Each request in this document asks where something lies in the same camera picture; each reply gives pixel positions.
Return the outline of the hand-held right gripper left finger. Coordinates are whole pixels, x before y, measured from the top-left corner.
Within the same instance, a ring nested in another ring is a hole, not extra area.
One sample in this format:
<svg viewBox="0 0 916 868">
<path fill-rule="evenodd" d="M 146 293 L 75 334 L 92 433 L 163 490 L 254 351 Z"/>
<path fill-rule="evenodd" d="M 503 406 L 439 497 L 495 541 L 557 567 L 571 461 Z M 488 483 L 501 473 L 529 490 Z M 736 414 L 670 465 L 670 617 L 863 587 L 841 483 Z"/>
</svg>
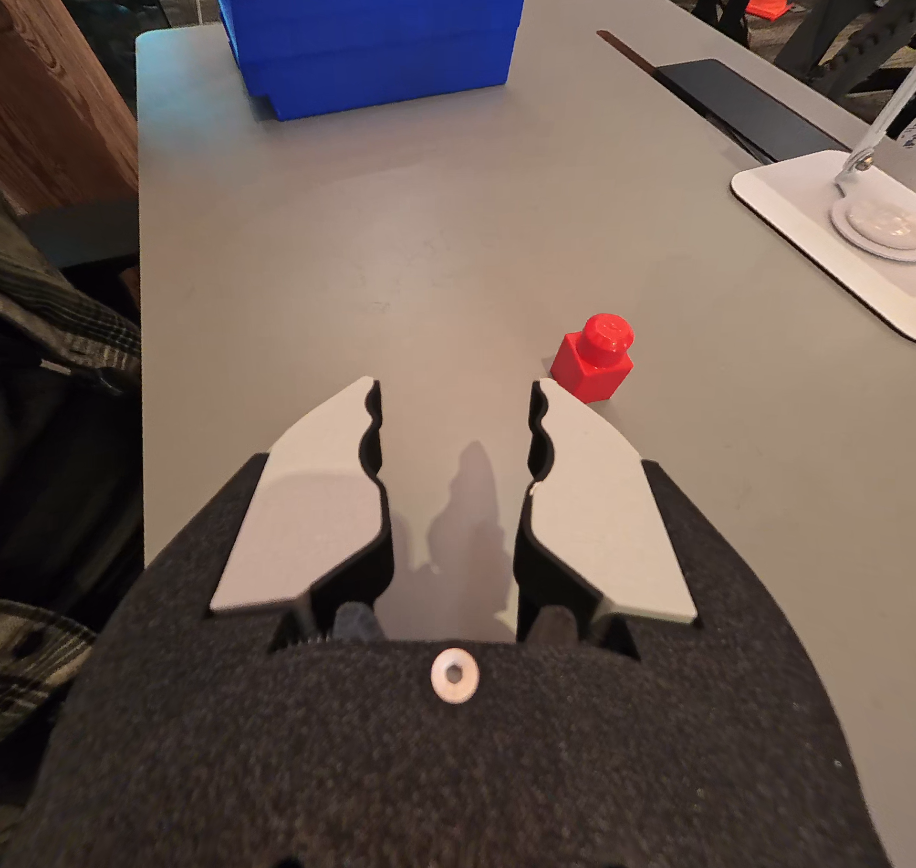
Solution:
<svg viewBox="0 0 916 868">
<path fill-rule="evenodd" d="M 329 634 L 344 605 L 373 610 L 395 574 L 382 423 L 380 382 L 363 376 L 280 436 L 209 602 L 213 617 L 278 611 Z"/>
</svg>

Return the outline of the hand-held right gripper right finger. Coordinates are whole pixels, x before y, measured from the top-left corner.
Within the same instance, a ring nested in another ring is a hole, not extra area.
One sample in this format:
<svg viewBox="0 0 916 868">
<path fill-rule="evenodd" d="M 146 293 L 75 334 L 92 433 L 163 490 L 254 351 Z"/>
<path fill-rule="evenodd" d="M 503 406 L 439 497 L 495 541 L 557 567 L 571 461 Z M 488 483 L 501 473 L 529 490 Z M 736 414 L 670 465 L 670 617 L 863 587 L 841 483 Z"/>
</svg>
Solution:
<svg viewBox="0 0 916 868">
<path fill-rule="evenodd" d="M 556 381 L 533 381 L 528 485 L 514 548 L 517 635 L 558 606 L 588 635 L 610 618 L 698 625 L 643 458 Z"/>
</svg>

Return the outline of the red mega block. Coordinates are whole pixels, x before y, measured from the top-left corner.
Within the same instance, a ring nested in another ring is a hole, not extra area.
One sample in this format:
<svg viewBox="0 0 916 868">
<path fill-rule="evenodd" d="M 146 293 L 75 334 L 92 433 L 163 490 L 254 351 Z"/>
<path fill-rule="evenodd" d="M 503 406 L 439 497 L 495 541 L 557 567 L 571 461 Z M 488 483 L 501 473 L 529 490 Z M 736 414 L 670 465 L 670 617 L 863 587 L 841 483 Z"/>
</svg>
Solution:
<svg viewBox="0 0 916 868">
<path fill-rule="evenodd" d="M 631 325 L 617 314 L 595 314 L 564 335 L 551 365 L 552 378 L 585 404 L 610 399 L 634 368 Z"/>
</svg>

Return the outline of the blue plastic bin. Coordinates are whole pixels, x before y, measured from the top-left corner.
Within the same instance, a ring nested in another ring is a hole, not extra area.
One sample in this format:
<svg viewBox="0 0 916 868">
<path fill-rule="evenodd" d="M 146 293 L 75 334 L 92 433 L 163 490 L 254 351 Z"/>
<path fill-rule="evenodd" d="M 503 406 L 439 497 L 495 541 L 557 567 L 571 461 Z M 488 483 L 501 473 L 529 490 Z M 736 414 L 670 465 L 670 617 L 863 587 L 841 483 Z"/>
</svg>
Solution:
<svg viewBox="0 0 916 868">
<path fill-rule="evenodd" d="M 216 0 L 246 92 L 279 120 L 507 82 L 524 0 Z"/>
</svg>

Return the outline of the black chair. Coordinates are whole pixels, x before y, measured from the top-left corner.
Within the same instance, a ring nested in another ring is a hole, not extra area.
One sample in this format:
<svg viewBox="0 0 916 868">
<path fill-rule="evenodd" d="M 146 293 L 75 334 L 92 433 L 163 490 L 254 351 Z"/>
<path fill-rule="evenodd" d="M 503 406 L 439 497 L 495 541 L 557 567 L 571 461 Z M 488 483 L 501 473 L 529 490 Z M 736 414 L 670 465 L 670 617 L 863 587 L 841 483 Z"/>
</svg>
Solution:
<svg viewBox="0 0 916 868">
<path fill-rule="evenodd" d="M 48 209 L 18 219 L 26 237 L 59 269 L 137 257 L 137 197 Z"/>
</svg>

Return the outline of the wooden panel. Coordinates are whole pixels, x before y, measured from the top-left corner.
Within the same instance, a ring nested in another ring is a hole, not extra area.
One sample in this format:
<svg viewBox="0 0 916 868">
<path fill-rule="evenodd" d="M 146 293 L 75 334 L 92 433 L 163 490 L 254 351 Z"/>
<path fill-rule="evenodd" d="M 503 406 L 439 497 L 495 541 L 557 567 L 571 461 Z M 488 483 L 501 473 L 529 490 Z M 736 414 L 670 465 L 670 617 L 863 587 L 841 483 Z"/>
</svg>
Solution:
<svg viewBox="0 0 916 868">
<path fill-rule="evenodd" d="M 62 0 L 1 0 L 1 186 L 33 214 L 138 194 L 135 116 Z"/>
</svg>

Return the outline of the black desk frame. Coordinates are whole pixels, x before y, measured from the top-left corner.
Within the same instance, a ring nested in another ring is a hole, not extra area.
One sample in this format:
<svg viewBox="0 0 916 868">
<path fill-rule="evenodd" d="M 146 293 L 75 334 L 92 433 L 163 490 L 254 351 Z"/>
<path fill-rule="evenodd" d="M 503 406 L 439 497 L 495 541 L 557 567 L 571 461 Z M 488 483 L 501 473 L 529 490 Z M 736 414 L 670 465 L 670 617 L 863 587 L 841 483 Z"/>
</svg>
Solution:
<svg viewBox="0 0 916 868">
<path fill-rule="evenodd" d="M 776 55 L 774 66 L 839 102 L 914 40 L 915 0 L 885 0 L 831 58 L 824 59 L 836 37 L 879 1 L 815 0 Z"/>
</svg>

